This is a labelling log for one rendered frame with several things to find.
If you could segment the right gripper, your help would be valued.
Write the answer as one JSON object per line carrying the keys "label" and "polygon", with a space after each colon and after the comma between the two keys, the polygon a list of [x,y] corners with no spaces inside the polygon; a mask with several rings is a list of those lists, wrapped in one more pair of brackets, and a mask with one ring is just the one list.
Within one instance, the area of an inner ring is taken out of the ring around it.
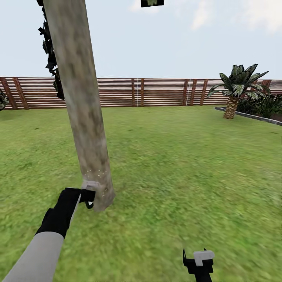
{"label": "right gripper", "polygon": [[188,267],[188,272],[189,274],[195,274],[195,279],[198,281],[198,278],[200,276],[207,276],[210,278],[209,273],[213,272],[213,261],[210,260],[203,260],[203,266],[196,266],[195,260],[194,259],[187,259],[185,257],[185,252],[183,250],[183,262],[184,265]]}

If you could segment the pesticide atomizer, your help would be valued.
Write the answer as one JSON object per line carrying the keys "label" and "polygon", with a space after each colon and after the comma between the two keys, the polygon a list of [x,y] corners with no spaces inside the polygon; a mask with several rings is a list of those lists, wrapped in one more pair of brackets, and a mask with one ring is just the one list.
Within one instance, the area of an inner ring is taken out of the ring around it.
{"label": "pesticide atomizer", "polygon": [[94,204],[92,202],[89,202],[89,201],[85,201],[85,204],[86,204],[88,209],[92,209],[92,207],[94,206]]}

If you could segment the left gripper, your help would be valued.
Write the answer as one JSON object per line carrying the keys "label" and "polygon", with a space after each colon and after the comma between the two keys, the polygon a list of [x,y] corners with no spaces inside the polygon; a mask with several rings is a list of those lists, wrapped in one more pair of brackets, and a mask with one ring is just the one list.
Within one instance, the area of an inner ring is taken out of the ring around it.
{"label": "left gripper", "polygon": [[84,201],[93,202],[94,201],[96,191],[90,191],[90,190],[86,190],[86,189],[82,189],[82,191],[84,192],[84,198],[83,198],[82,202],[84,202]]}

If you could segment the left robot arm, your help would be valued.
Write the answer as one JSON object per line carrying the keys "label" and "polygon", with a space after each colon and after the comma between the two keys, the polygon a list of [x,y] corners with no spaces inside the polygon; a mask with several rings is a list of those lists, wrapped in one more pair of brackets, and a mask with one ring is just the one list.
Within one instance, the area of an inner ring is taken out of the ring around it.
{"label": "left robot arm", "polygon": [[45,213],[42,225],[1,282],[53,281],[64,237],[78,204],[94,201],[96,191],[90,191],[88,187],[99,188],[100,184],[85,180],[81,189],[66,187],[61,191],[55,207]]}

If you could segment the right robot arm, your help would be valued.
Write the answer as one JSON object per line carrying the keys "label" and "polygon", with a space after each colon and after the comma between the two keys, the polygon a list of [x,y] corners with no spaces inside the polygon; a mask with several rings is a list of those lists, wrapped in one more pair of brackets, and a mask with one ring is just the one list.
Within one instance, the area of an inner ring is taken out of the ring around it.
{"label": "right robot arm", "polygon": [[183,250],[183,262],[189,274],[195,274],[197,282],[212,282],[209,273],[213,272],[213,251],[195,251],[194,259],[187,259]]}

